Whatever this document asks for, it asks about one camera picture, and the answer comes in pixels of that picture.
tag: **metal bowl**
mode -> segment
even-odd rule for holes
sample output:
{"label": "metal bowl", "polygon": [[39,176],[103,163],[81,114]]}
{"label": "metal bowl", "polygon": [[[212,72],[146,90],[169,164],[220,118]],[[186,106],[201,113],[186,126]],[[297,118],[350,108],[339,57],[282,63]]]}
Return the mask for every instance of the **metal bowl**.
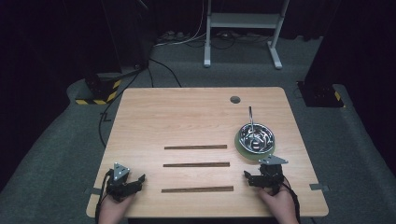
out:
{"label": "metal bowl", "polygon": [[247,151],[254,154],[265,154],[275,149],[274,134],[262,124],[245,124],[237,134],[239,144]]}

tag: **dark background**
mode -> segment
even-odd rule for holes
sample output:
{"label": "dark background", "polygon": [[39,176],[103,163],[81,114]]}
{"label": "dark background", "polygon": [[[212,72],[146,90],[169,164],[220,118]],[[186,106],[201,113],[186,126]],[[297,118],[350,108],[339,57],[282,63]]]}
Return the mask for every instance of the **dark background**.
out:
{"label": "dark background", "polygon": [[[201,0],[144,2],[154,15],[156,35],[197,31]],[[214,0],[212,8],[278,12],[279,2]],[[1,189],[38,136],[68,106],[66,89],[71,83],[122,69],[103,5],[106,1],[0,1]],[[317,81],[346,86],[393,173],[395,8],[391,0],[291,0],[280,35],[290,39],[302,35],[306,41],[325,36],[314,60],[321,69],[311,73]],[[127,13],[118,14],[119,19],[134,16]],[[200,34],[205,32],[205,17],[202,27]]]}

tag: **human hand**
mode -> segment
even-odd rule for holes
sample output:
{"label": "human hand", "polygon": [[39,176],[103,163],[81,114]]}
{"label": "human hand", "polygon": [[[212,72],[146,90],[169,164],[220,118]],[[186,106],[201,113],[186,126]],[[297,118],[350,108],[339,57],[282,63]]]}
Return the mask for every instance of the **human hand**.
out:
{"label": "human hand", "polygon": [[135,194],[126,197],[122,202],[114,201],[107,195],[101,205],[99,224],[118,224],[123,219],[126,210],[132,203]]}
{"label": "human hand", "polygon": [[282,185],[276,195],[259,188],[259,195],[280,224],[298,224],[294,201],[285,186]]}

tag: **metal stand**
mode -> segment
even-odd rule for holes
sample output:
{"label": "metal stand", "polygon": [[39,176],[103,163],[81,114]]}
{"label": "metal stand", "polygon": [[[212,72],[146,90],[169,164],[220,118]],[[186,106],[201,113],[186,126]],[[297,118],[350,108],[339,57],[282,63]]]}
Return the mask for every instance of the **metal stand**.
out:
{"label": "metal stand", "polygon": [[274,37],[268,41],[268,49],[274,61],[276,69],[282,68],[279,56],[276,52],[276,42],[279,38],[280,29],[285,19],[289,0],[284,0],[280,14],[248,14],[248,13],[212,13],[212,0],[207,4],[206,42],[204,67],[210,67],[210,29],[212,27],[234,28],[264,28],[275,29]]}

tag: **wire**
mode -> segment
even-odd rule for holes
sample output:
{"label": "wire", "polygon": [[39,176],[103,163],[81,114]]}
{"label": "wire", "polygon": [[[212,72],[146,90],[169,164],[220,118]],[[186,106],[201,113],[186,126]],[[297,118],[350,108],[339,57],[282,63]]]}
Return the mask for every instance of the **wire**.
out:
{"label": "wire", "polygon": [[233,43],[232,43],[230,46],[225,47],[225,48],[219,48],[219,47],[216,47],[216,46],[213,45],[213,44],[211,44],[210,46],[211,46],[212,48],[214,48],[214,49],[229,49],[230,47],[232,47],[232,46],[235,44],[235,37],[233,37],[232,34],[231,34],[231,37],[221,37],[220,39],[223,39],[223,40],[232,39],[232,40],[233,40]]}
{"label": "wire", "polygon": [[314,224],[317,224],[317,222],[311,217],[311,220]]}
{"label": "wire", "polygon": [[263,40],[260,40],[261,37],[264,37],[263,35],[241,35],[236,37],[236,39],[241,39],[241,38],[256,38],[255,40],[237,40],[237,43],[247,43],[247,44],[254,44],[254,43],[260,43],[260,42],[266,42],[268,41],[272,36],[267,36]]}
{"label": "wire", "polygon": [[180,82],[178,81],[178,78],[177,78],[177,76],[175,75],[174,71],[172,71],[172,69],[170,69],[168,66],[166,66],[166,65],[163,64],[163,63],[157,62],[157,61],[155,61],[155,60],[153,60],[153,59],[150,59],[150,60],[153,61],[153,62],[155,62],[155,63],[158,63],[158,64],[164,66],[165,68],[167,68],[167,69],[172,73],[172,75],[174,76],[174,78],[175,78],[175,80],[176,80],[178,86],[181,88],[181,84],[180,84]]}
{"label": "wire", "polygon": [[151,79],[151,87],[154,88],[154,81],[152,80],[152,74],[149,68],[148,68],[148,74],[149,74],[149,78]]}
{"label": "wire", "polygon": [[136,75],[137,73],[141,73],[141,69],[138,70],[134,70],[132,72],[126,73],[126,74],[121,74],[120,76],[117,77],[105,77],[105,76],[99,76],[101,81],[114,81],[114,80],[120,80],[123,79],[125,77],[132,77],[134,75]]}
{"label": "wire", "polygon": [[205,4],[204,4],[204,0],[202,0],[201,20],[200,20],[200,23],[199,23],[199,27],[198,27],[197,31],[195,32],[195,35],[192,38],[187,39],[187,40],[183,40],[183,41],[180,41],[180,42],[157,44],[157,45],[154,45],[153,47],[159,47],[159,46],[164,46],[164,45],[184,44],[184,43],[188,43],[188,42],[190,42],[192,40],[195,40],[195,37],[198,36],[198,33],[199,33],[199,31],[201,30],[201,27],[202,27],[202,22],[204,20],[204,11],[205,11]]}
{"label": "wire", "polygon": [[193,45],[191,45],[189,43],[186,43],[185,45],[187,45],[187,46],[189,46],[191,48],[195,48],[195,49],[201,48],[201,47],[203,47],[205,45],[205,41],[204,41],[204,43],[202,43],[203,41],[199,41],[199,42],[201,43],[199,46],[193,46]]}
{"label": "wire", "polygon": [[98,200],[98,203],[96,204],[96,209],[95,209],[95,223],[99,223],[99,215],[100,215],[102,202],[105,199],[105,197],[107,196],[107,194],[106,194],[105,197],[103,197],[103,192],[105,191],[105,183],[106,183],[107,178],[109,176],[111,176],[111,172],[112,172],[111,169],[109,171],[107,171],[107,173],[105,174],[105,177],[103,178],[102,188],[100,189],[99,200]]}
{"label": "wire", "polygon": [[289,191],[289,193],[291,195],[291,198],[293,199],[293,202],[294,202],[294,207],[295,207],[297,221],[298,221],[298,223],[301,223],[301,219],[300,219],[300,203],[298,202],[297,194],[294,192],[294,190],[291,189],[291,184],[290,184],[289,180],[284,175],[283,175],[283,177],[288,182],[288,185],[286,185],[285,183],[282,183],[282,185]]}
{"label": "wire", "polygon": [[101,143],[102,143],[104,148],[106,148],[106,143],[105,143],[105,141],[103,139],[103,136],[102,136],[102,120],[103,120],[107,110],[113,105],[113,103],[116,101],[116,99],[119,98],[119,96],[122,95],[124,93],[124,91],[134,82],[134,80],[139,76],[139,74],[142,71],[140,71],[139,73],[134,74],[134,78],[132,79],[132,81],[130,81],[128,83],[128,85],[116,97],[114,97],[114,99],[107,105],[105,111],[101,115],[101,118],[99,120],[99,125],[98,125],[98,132],[99,132],[100,141],[101,141]]}

